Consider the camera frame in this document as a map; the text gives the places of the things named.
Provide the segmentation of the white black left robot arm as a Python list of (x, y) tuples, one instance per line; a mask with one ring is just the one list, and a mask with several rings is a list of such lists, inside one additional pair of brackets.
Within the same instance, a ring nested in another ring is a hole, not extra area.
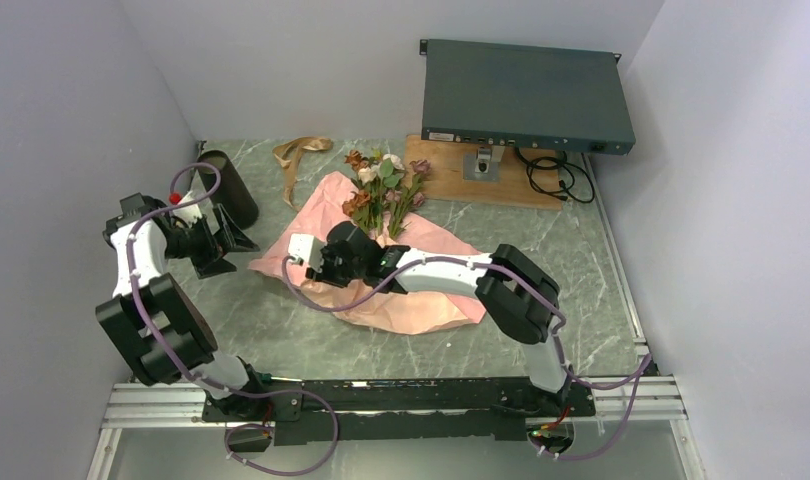
[(110, 300), (95, 309), (99, 325), (135, 378), (147, 386), (196, 383), (224, 411), (253, 420), (268, 406), (261, 377), (244, 360), (228, 355), (200, 311), (167, 271), (171, 259), (187, 259), (201, 279), (235, 271), (226, 255), (256, 252), (258, 245), (225, 208), (212, 209), (218, 224), (196, 206), (176, 215), (163, 201), (135, 193), (120, 202), (103, 237), (117, 258)]

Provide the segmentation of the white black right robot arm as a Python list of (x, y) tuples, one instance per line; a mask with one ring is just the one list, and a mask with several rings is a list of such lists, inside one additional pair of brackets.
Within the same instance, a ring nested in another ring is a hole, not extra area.
[(294, 234), (286, 264), (304, 268), (307, 279), (345, 288), (355, 281), (370, 291), (355, 308), (380, 294), (431, 292), (478, 301), (499, 330), (524, 348), (532, 401), (555, 415), (571, 399), (571, 379), (558, 346), (565, 319), (558, 309), (560, 288), (516, 247), (492, 253), (445, 255), (406, 245), (382, 247), (350, 222), (337, 224), (325, 240)]

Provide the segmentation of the brown ribbon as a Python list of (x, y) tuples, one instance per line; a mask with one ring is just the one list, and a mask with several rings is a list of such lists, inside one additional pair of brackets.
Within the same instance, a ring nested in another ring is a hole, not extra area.
[(294, 189), (297, 183), (298, 167), (306, 153), (326, 152), (333, 147), (333, 140), (327, 137), (305, 136), (278, 145), (272, 155), (281, 167), (283, 174), (282, 200), (294, 211)]

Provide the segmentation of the bunch of artificial flowers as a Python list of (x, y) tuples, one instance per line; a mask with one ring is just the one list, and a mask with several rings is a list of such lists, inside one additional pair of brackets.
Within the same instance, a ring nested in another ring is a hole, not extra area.
[(399, 237), (407, 228), (406, 217), (426, 201), (423, 187), (432, 170), (430, 161), (405, 165), (391, 153), (374, 150), (365, 156), (353, 149), (344, 162), (355, 174), (351, 182), (356, 190), (343, 202), (343, 214), (372, 237)]

